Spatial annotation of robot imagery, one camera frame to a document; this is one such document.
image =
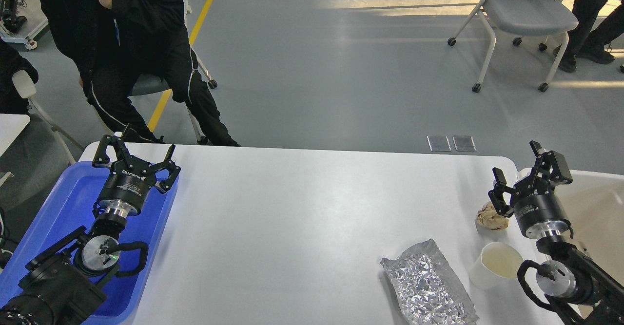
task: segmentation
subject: robotic arm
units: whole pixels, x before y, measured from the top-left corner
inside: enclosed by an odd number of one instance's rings
[[[113,163],[106,154],[108,146],[117,153]],[[102,138],[92,165],[111,172],[94,203],[96,220],[89,232],[77,228],[25,266],[29,272],[18,283],[23,292],[0,308],[0,325],[79,325],[106,300],[102,288],[113,277],[133,276],[145,268],[147,244],[118,239],[127,217],[141,214],[151,187],[160,193],[172,187],[180,172],[171,159],[174,148],[164,161],[152,165],[130,154],[123,134]],[[169,176],[157,181],[156,173],[162,170]],[[119,271],[120,252],[135,249],[140,250],[138,266]],[[89,279],[99,276],[96,282]]]
[[[564,156],[545,151],[531,141],[535,165],[528,176],[508,187],[502,170],[493,168],[494,187],[488,192],[498,214],[515,214],[524,237],[536,239],[537,250],[552,259],[544,263],[524,261],[518,281],[525,294],[539,307],[556,312],[565,325],[624,324],[624,287],[602,270],[573,240],[571,223],[555,195],[555,187],[570,184],[572,177]],[[510,194],[510,204],[504,198]],[[570,230],[570,238],[562,232]],[[529,268],[537,269],[537,284],[548,303],[540,301],[525,280]],[[570,304],[593,307],[583,319]]]

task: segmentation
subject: black pants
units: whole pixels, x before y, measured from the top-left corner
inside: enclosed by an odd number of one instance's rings
[[[98,56],[91,80],[84,81],[83,90],[89,104],[112,131],[121,132],[127,124],[131,125],[134,131],[126,141],[156,142],[128,95],[140,74],[160,76],[172,88],[174,101],[186,103],[210,142],[238,146],[219,121],[221,114],[197,67],[197,58],[187,41],[171,48],[162,59],[152,61],[132,60],[120,48],[111,47]]]
[[[575,55],[579,52],[585,41],[605,45],[624,32],[624,8],[618,6],[595,31],[591,31],[596,21],[600,8],[607,0],[575,0],[572,12],[579,20],[579,25],[568,32],[570,42],[566,54]]]

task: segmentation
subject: crumpled aluminum foil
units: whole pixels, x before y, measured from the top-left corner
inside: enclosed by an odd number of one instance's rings
[[[383,258],[381,265],[411,324],[476,324],[474,304],[434,240],[417,243],[395,260]]]

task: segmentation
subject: blue tray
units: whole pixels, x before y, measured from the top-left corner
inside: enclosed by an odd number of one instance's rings
[[[108,175],[107,168],[93,168],[91,162],[86,161],[78,162],[63,172],[6,269],[0,274],[0,306],[22,292],[18,282],[27,273],[24,267],[26,263],[80,225],[84,225],[89,231],[94,222],[91,213],[93,203]],[[145,288],[156,248],[176,196],[177,184],[176,180],[166,194],[160,194],[152,188],[142,213],[128,218],[128,225],[121,233],[120,242],[143,241],[149,245],[145,269],[138,275],[113,278],[107,283],[103,288],[108,296],[107,300],[83,324],[116,325],[134,311]],[[122,271],[134,269],[138,264],[138,251],[122,252],[119,263]]]

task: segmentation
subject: paper cup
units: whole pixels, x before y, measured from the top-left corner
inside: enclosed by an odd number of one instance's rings
[[[468,272],[470,282],[480,289],[490,289],[503,280],[515,279],[522,260],[513,247],[501,242],[488,243]]]

